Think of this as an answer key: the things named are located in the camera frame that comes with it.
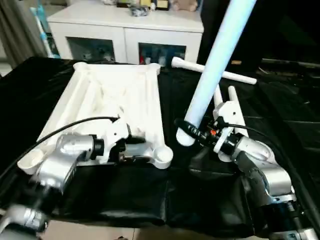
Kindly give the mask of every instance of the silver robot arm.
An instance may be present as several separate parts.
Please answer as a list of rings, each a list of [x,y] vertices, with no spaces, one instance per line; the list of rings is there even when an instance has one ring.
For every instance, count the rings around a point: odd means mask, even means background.
[[[105,143],[95,135],[63,134],[0,220],[0,240],[37,239],[73,178],[77,163],[102,156]]]
[[[216,153],[222,151],[237,164],[249,183],[252,201],[262,209],[269,239],[318,240],[299,209],[289,174],[278,165],[270,147],[242,134],[233,134],[229,127],[219,128],[219,121],[206,132],[181,119],[176,119],[175,124],[203,146]]]

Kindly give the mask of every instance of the black wire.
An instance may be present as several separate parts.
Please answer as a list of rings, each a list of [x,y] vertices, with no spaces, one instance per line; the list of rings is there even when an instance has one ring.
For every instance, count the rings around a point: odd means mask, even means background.
[[[230,124],[230,123],[225,123],[226,127],[233,127],[233,128],[238,128],[238,129],[247,129],[250,131],[253,131],[261,136],[263,136],[264,138],[266,138],[272,145],[272,147],[274,147],[280,154],[281,156],[286,160],[286,161],[290,161],[289,158],[287,157],[287,155],[284,153],[284,151],[276,144],[275,141],[273,141],[268,135],[266,135],[265,133],[263,133],[262,131],[259,131],[255,128],[249,127],[249,126],[242,126],[242,125],[238,125],[238,124]]]
[[[89,117],[89,118],[85,118],[79,121],[74,121],[70,124],[67,124],[51,133],[49,133],[48,135],[44,136],[43,138],[39,139],[38,141],[36,141],[31,147],[29,147],[27,150],[25,150],[18,158],[16,158],[4,171],[3,173],[0,175],[0,180],[7,174],[7,172],[20,160],[22,159],[25,155],[27,155],[27,153],[29,153],[32,149],[34,149],[36,146],[38,146],[39,144],[43,143],[45,140],[51,138],[52,136],[62,132],[63,130],[66,130],[74,125],[78,125],[84,122],[88,122],[88,121],[92,121],[92,120],[100,120],[100,119],[108,119],[111,120],[112,122],[115,122],[118,118],[117,117],[110,117],[110,116],[95,116],[95,117]]]

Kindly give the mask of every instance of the black tablecloth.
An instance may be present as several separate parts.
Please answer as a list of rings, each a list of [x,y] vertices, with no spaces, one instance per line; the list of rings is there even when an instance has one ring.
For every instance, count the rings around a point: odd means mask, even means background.
[[[1,167],[7,166],[39,136],[76,61],[30,58],[0,81]],[[188,228],[215,237],[248,237],[261,230],[260,213],[247,197],[243,177],[232,163],[213,153],[202,159],[195,144],[176,141],[175,118],[183,118],[200,74],[183,69],[158,76],[166,144],[174,158],[169,169],[152,165],[78,167],[54,217],[119,227],[149,224]],[[320,208],[319,84],[258,76],[257,85],[226,79],[220,87],[236,87],[245,122],[269,135],[290,161],[277,160],[292,177],[306,214],[317,221]],[[211,116],[213,104],[208,108]],[[268,141],[254,132],[256,140]],[[28,181],[16,166],[0,179],[0,207],[6,208]]]

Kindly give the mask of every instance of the item on cabinet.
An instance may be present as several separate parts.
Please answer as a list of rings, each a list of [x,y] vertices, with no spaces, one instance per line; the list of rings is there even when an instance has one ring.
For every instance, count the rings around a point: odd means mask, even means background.
[[[152,2],[151,5],[150,5],[150,10],[151,11],[155,11],[156,8],[157,8],[156,4],[154,2]]]
[[[105,5],[116,5],[117,0],[101,0]]]
[[[118,8],[128,8],[130,5],[139,5],[140,0],[117,0],[116,6]]]
[[[141,6],[151,6],[152,1],[151,0],[140,0],[140,5]]]
[[[169,10],[169,0],[153,0],[157,10]]]
[[[170,3],[175,11],[187,10],[194,12],[198,7],[197,0],[171,0]]]
[[[142,17],[147,16],[149,14],[148,6],[130,5],[129,9],[133,17]]]

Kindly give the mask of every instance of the white pipe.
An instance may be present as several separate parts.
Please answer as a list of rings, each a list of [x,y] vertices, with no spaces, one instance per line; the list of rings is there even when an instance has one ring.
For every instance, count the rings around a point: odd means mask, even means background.
[[[197,63],[193,63],[190,61],[183,60],[182,58],[177,57],[177,56],[172,58],[171,66],[174,68],[182,68],[182,69],[196,71],[199,73],[202,73],[205,70],[205,66],[197,64]],[[254,85],[257,83],[256,78],[249,77],[249,76],[243,76],[243,75],[228,72],[228,71],[224,71],[222,74],[222,77],[225,79],[230,79],[230,80],[242,82],[245,84]]]
[[[245,126],[245,119],[244,119],[244,115],[242,113],[241,110],[241,106],[240,106],[240,102],[238,99],[238,95],[237,95],[237,91],[236,88],[234,86],[229,86],[228,87],[228,93],[229,93],[229,98],[231,101],[234,101],[236,104],[236,116],[237,116],[237,124]],[[243,128],[235,128],[234,131],[236,133],[240,133],[246,137],[249,137],[248,135],[248,131],[246,129]]]
[[[216,86],[216,89],[213,94],[213,102],[214,102],[214,108],[218,107],[219,104],[222,104],[224,100],[222,99],[220,86]]]
[[[256,0],[231,0],[229,3],[184,118],[196,127],[200,125],[255,3]],[[195,142],[181,128],[176,133],[176,139],[183,146],[191,146]]]

